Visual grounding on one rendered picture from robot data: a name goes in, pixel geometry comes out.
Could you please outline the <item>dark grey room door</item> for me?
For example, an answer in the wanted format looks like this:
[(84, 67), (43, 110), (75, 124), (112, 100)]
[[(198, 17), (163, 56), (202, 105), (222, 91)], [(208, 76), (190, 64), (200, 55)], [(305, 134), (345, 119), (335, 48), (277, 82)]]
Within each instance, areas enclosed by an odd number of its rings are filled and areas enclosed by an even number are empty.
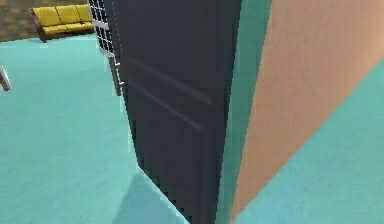
[(104, 0), (139, 167), (215, 224), (242, 0)]

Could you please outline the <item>yellow sofa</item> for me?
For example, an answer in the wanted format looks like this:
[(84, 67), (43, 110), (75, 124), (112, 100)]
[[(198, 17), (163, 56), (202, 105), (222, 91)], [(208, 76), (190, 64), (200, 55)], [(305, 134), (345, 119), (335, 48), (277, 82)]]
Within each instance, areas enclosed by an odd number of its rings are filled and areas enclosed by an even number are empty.
[(34, 7), (28, 19), (42, 42), (94, 32), (88, 4)]

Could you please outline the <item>brown furniture leg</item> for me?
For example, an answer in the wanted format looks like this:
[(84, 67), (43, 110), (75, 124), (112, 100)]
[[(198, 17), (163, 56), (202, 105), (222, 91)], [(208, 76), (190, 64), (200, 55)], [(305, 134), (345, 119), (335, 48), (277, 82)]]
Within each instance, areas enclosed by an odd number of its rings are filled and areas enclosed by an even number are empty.
[(0, 85), (4, 91), (9, 91), (11, 89), (11, 83), (5, 68), (0, 64)]

